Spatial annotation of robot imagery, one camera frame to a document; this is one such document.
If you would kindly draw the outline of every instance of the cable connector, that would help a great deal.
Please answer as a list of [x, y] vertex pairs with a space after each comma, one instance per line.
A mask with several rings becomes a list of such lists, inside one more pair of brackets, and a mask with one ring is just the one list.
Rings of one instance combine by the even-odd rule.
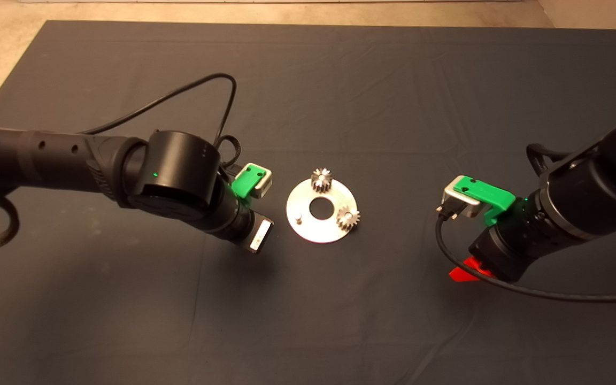
[[448, 219], [455, 220], [466, 206], [467, 203], [462, 200], [455, 197], [447, 197], [443, 203], [437, 207], [438, 217], [443, 219], [443, 221], [447, 221]]

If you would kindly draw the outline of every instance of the dark fabric mat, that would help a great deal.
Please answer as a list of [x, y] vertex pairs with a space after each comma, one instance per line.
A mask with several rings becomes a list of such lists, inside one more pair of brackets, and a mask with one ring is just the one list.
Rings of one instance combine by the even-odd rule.
[[[47, 22], [0, 90], [0, 127], [77, 132], [218, 71], [239, 81], [241, 161], [274, 172], [255, 204], [276, 221], [264, 253], [102, 195], [20, 188], [0, 383], [616, 383], [616, 305], [450, 282], [433, 236], [456, 175], [526, 195], [526, 144], [573, 150], [614, 127], [616, 31]], [[113, 133], [211, 139], [227, 87]], [[284, 213], [318, 166], [363, 215], [328, 245]], [[465, 255], [481, 228], [453, 222], [448, 243]], [[521, 283], [616, 292], [616, 234]]]

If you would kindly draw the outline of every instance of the washer plate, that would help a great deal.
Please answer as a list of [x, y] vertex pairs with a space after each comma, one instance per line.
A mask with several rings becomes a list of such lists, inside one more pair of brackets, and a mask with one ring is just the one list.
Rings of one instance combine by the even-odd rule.
[[[325, 198], [334, 205], [334, 212], [328, 219], [317, 219], [310, 213], [310, 204], [315, 198]], [[287, 219], [296, 234], [307, 241], [315, 243], [330, 243], [339, 241], [347, 230], [340, 229], [337, 224], [337, 212], [340, 208], [348, 206], [357, 210], [355, 198], [350, 190], [342, 183], [332, 180], [332, 187], [327, 192], [313, 190], [311, 180], [299, 183], [289, 194], [287, 199]]]

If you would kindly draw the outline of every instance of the gear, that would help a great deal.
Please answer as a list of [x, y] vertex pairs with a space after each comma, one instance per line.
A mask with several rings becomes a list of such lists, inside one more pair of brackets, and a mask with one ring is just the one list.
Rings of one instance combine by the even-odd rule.
[[325, 193], [332, 187], [332, 173], [326, 168], [316, 168], [310, 180], [313, 190], [318, 193]]
[[353, 229], [360, 221], [360, 212], [348, 206], [342, 207], [337, 213], [337, 224], [345, 232]]

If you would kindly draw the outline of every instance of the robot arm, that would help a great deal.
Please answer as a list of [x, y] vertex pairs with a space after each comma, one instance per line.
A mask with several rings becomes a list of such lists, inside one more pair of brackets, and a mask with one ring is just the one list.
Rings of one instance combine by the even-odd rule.
[[254, 168], [249, 183], [242, 170], [246, 182], [233, 190], [220, 170], [215, 146], [184, 132], [156, 131], [146, 142], [0, 129], [0, 197], [19, 186], [103, 193], [256, 253], [273, 222], [249, 208], [248, 195], [260, 197], [254, 189], [269, 187], [271, 173]]
[[[472, 180], [478, 182], [476, 187], [469, 183], [454, 188], [452, 183], [450, 193], [446, 188], [438, 210], [440, 222], [460, 213], [472, 217], [487, 202], [491, 204], [491, 199], [506, 202], [499, 199], [504, 193], [512, 197], [498, 214], [495, 209], [499, 204], [493, 205], [487, 212], [494, 215], [487, 221], [489, 227], [469, 246], [472, 257], [467, 265], [491, 280], [515, 282], [542, 256], [616, 232], [616, 129], [572, 154], [548, 153], [558, 159], [550, 168], [543, 166], [542, 159], [535, 160], [534, 154], [529, 154], [540, 173], [540, 185], [527, 198], [515, 198], [476, 180]], [[494, 190], [482, 190], [486, 186]], [[486, 193], [488, 198], [473, 194], [474, 189], [475, 193]], [[442, 240], [440, 246], [447, 251]]]

